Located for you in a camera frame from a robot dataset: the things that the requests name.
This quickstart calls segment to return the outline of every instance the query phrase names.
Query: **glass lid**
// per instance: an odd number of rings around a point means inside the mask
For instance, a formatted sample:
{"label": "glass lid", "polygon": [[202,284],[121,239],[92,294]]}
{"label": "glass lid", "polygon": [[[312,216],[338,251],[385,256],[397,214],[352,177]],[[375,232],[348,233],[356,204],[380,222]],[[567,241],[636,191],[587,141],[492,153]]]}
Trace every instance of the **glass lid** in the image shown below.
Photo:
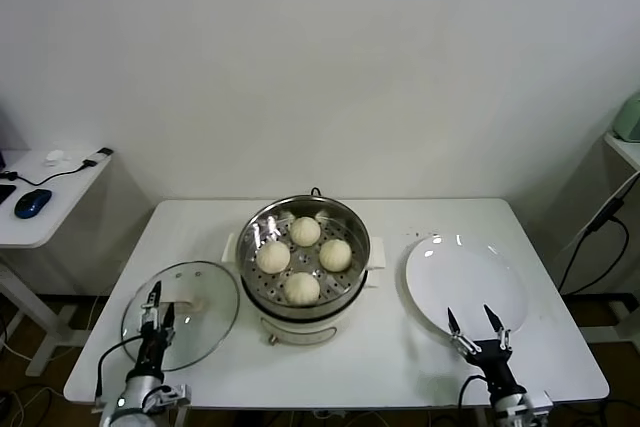
{"label": "glass lid", "polygon": [[[139,334],[141,306],[158,281],[162,286],[159,321],[164,319],[170,303],[175,309],[175,336],[162,362],[162,370],[171,372],[204,359],[229,334],[240,306],[238,284],[227,269],[213,262],[173,265],[149,279],[131,299],[122,317],[122,340]],[[140,342],[124,347],[134,361]]]}

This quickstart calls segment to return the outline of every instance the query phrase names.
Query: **steamed bun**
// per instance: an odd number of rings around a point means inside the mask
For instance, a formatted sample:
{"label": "steamed bun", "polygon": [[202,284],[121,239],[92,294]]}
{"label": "steamed bun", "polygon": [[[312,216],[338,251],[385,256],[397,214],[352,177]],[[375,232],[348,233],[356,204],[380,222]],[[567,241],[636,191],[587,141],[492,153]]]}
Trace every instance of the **steamed bun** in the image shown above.
{"label": "steamed bun", "polygon": [[315,244],[320,238],[320,226],[311,217],[300,217],[296,219],[291,228],[291,240],[300,247],[309,247]]}
{"label": "steamed bun", "polygon": [[320,264],[329,272],[342,272],[351,265],[351,247],[344,240],[326,242],[320,248]]}
{"label": "steamed bun", "polygon": [[264,273],[277,274],[287,268],[290,259],[289,248],[282,242],[273,241],[260,247],[256,263]]}
{"label": "steamed bun", "polygon": [[306,272],[298,272],[284,284],[284,296],[294,305],[310,305],[318,301],[320,284],[316,278]]}

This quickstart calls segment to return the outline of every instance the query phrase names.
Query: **glass lid rim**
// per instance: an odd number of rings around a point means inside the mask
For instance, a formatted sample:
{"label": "glass lid rim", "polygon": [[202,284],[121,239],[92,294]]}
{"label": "glass lid rim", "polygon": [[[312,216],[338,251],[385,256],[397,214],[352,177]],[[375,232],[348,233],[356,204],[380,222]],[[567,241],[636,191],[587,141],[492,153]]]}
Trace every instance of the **glass lid rim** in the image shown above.
{"label": "glass lid rim", "polygon": [[[222,344],[222,342],[229,336],[229,334],[231,333],[231,329],[233,328],[233,326],[236,324],[236,320],[238,319],[238,315],[240,313],[240,289],[238,287],[238,282],[236,281],[236,278],[233,276],[233,274],[229,271],[229,269],[227,269],[224,265],[218,264],[217,262],[212,262],[210,260],[188,260],[188,261],[184,261],[184,262],[177,262],[173,265],[170,265],[169,267],[166,267],[158,272],[156,272],[155,274],[153,274],[151,277],[149,277],[142,285],[140,285],[140,287],[138,287],[135,291],[135,293],[133,294],[133,296],[131,297],[131,299],[129,299],[129,302],[127,302],[127,306],[124,309],[124,313],[122,314],[122,319],[120,320],[120,339],[124,340],[124,336],[122,334],[122,332],[124,331],[124,322],[125,319],[127,317],[127,313],[129,312],[129,308],[131,307],[131,304],[133,303],[133,301],[135,300],[135,298],[138,296],[138,294],[142,291],[142,289],[145,287],[145,285],[147,285],[149,282],[151,282],[152,279],[154,279],[155,277],[164,274],[166,271],[174,269],[176,267],[180,267],[183,265],[188,265],[188,264],[208,264],[210,267],[217,267],[218,269],[222,270],[228,277],[229,279],[231,279],[231,282],[233,283],[233,287],[235,289],[236,292],[236,308],[235,311],[233,313],[233,318],[231,319],[231,322],[229,323],[229,327],[227,328],[227,330],[224,332],[224,334],[220,337],[220,339],[218,339],[218,341],[213,344],[213,346],[211,347],[211,349],[209,349],[206,353],[204,353],[201,357],[198,357],[197,359],[195,359],[192,362],[188,362],[184,365],[181,365],[180,367],[177,368],[173,368],[173,369],[162,369],[162,372],[175,372],[178,370],[182,370],[185,369],[187,367],[191,367],[194,364],[197,364],[198,362],[200,362],[201,360],[204,360],[206,357],[208,357],[209,355],[211,355],[214,351],[216,351],[218,349],[218,347],[220,347],[220,345]],[[136,359],[129,353],[129,351],[126,349],[126,346],[123,347],[123,349],[125,351],[125,353],[127,354],[127,357],[129,357],[129,359],[131,359],[133,362],[136,361]]]}

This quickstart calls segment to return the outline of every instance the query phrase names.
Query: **blue mouse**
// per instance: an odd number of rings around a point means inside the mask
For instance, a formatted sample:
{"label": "blue mouse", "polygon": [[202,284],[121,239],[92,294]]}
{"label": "blue mouse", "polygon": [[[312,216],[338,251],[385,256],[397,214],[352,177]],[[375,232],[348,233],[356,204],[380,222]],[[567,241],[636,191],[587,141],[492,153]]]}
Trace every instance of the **blue mouse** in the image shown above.
{"label": "blue mouse", "polygon": [[51,195],[52,192],[47,189],[36,189],[27,192],[16,202],[16,207],[13,210],[16,217],[21,219],[35,217],[38,215],[38,212],[42,210],[42,207],[47,205],[47,202],[51,199]]}

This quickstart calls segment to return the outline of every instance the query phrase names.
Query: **white table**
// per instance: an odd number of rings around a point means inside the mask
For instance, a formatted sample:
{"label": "white table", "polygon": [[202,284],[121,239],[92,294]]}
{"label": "white table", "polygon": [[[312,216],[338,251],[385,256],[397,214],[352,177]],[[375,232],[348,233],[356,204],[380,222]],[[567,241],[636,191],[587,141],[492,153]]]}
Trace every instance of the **white table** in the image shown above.
{"label": "white table", "polygon": [[[475,369],[429,330],[404,294],[400,276],[415,242],[434,231],[483,235],[517,268],[529,293],[529,315],[512,337],[510,365],[529,390],[554,401],[605,397],[609,387],[553,282],[508,204],[477,200],[349,200],[372,237],[381,237],[387,267],[379,287],[354,304],[349,328],[313,347],[270,346],[249,300],[221,347],[200,363],[168,373],[187,383],[195,408],[370,409],[444,407],[457,403]],[[156,209],[69,377],[64,394],[93,402],[100,355],[120,341],[122,315],[136,289],[180,261],[220,261],[229,233],[267,201],[166,201]],[[104,365],[104,397],[124,387],[133,362],[120,349]],[[466,405],[488,405],[472,383]]]}
{"label": "white table", "polygon": [[[94,152],[66,152],[68,160],[54,167],[47,167],[43,163],[47,151],[9,151],[3,152],[3,155],[7,163],[6,171],[16,171],[32,182],[40,182],[49,175],[76,169],[82,160]],[[41,187],[33,187],[19,179],[13,182],[0,179],[0,184],[17,187],[0,204],[0,249],[32,249],[48,242],[109,160],[108,158],[95,167],[75,174],[57,177]],[[13,212],[16,202],[22,195],[36,188],[51,190],[51,200],[35,217],[19,219]],[[7,335],[11,336],[24,314],[47,332],[26,371],[26,375],[37,377],[44,371],[56,347],[82,347],[89,331],[71,330],[67,323],[75,311],[75,306],[65,306],[60,314],[56,315],[20,280],[19,273],[19,266],[9,266],[6,260],[0,261],[0,292],[19,308],[18,314],[7,325]]]}

